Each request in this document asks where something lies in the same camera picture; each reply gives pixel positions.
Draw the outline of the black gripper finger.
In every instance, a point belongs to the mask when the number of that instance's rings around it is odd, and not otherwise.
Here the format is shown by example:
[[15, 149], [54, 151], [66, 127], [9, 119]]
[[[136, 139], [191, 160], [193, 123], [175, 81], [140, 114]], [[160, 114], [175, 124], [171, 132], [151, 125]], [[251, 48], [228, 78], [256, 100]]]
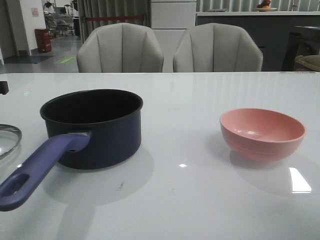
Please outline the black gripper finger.
[[6, 95], [9, 92], [9, 86], [7, 81], [0, 81], [0, 94]]

